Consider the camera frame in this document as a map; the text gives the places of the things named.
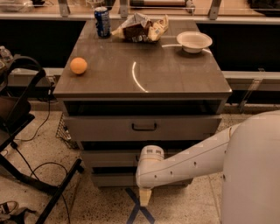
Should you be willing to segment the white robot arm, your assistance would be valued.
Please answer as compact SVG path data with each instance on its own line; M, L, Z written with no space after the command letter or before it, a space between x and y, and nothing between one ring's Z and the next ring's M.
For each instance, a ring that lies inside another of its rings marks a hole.
M220 224L280 224L280 111L252 115L168 158L156 145L143 147L140 205L156 186L216 172L223 174Z

